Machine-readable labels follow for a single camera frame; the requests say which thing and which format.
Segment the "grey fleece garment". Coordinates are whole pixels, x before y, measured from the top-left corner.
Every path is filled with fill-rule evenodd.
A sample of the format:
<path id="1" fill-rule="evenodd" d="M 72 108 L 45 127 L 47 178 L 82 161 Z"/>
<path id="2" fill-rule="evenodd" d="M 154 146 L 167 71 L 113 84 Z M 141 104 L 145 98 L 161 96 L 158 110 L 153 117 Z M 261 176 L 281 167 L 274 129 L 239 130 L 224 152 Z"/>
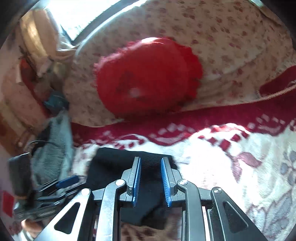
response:
<path id="1" fill-rule="evenodd" d="M 48 140 L 44 146 L 37 148 L 31 159 L 32 181 L 35 186 L 68 177 L 74 158 L 68 112 L 63 110 L 51 118 L 48 127 Z"/>

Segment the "red heart-shaped ruffled cushion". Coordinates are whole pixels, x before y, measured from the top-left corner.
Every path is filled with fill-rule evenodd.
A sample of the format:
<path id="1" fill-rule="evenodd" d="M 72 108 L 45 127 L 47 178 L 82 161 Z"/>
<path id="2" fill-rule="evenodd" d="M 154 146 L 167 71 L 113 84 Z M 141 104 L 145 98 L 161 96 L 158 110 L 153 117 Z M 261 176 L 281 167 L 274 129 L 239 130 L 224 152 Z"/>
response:
<path id="1" fill-rule="evenodd" d="M 146 38 L 94 63 L 97 92 L 118 118 L 180 110 L 196 98 L 203 68 L 190 47 Z"/>

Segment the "floral cream pillow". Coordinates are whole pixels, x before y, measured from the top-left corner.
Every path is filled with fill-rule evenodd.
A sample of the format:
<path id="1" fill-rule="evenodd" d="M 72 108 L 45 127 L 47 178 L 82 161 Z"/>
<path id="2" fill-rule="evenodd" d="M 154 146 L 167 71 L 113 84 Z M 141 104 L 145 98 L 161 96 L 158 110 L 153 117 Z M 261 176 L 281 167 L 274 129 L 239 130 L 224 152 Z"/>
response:
<path id="1" fill-rule="evenodd" d="M 139 1 L 78 48 L 64 93 L 74 123 L 244 103 L 295 65 L 292 37 L 252 1 Z"/>

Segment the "red and white plush blanket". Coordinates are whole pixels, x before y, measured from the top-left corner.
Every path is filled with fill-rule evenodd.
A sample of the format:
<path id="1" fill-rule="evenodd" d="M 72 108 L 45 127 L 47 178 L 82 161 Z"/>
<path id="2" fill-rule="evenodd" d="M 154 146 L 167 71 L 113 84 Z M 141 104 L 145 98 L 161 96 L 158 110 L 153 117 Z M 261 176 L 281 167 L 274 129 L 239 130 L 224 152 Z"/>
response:
<path id="1" fill-rule="evenodd" d="M 259 101 L 141 123 L 73 124 L 73 171 L 85 175 L 103 148 L 167 154 L 195 185 L 225 190 L 268 240 L 285 240 L 295 227 L 295 67 L 259 92 Z"/>

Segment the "beige curtain cloth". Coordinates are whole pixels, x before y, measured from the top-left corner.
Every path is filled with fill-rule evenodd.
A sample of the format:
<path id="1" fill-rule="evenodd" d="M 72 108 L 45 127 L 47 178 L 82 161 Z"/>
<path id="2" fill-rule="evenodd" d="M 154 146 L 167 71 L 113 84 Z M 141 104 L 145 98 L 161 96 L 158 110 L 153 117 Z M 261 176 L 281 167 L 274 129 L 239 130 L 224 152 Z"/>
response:
<path id="1" fill-rule="evenodd" d="M 66 39 L 62 27 L 48 9 L 29 10 L 20 19 L 19 26 L 39 77 L 54 63 L 72 62 L 77 47 Z"/>

